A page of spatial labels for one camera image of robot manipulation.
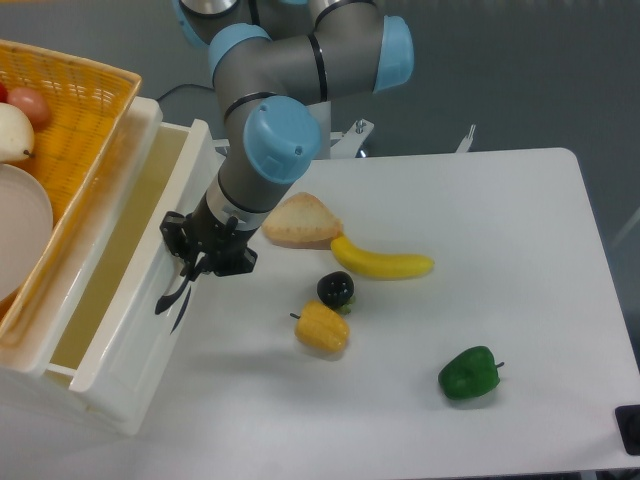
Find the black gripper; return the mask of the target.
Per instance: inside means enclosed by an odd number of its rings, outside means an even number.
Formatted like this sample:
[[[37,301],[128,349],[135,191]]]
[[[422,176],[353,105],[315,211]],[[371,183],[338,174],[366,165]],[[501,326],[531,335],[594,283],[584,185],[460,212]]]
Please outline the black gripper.
[[[254,270],[257,253],[248,247],[248,241],[255,231],[241,230],[234,215],[221,221],[205,198],[187,215],[167,212],[160,231],[170,254],[184,259],[180,276],[189,282],[201,274],[223,277]]]

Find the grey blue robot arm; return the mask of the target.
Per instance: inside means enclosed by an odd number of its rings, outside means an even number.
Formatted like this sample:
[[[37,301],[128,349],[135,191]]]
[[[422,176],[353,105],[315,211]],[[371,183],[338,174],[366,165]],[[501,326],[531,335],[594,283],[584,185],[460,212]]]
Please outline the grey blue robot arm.
[[[178,1],[185,36],[208,50],[229,151],[196,209],[162,233],[183,276],[252,271],[248,241],[324,140],[310,107],[406,83],[412,35],[373,1]]]

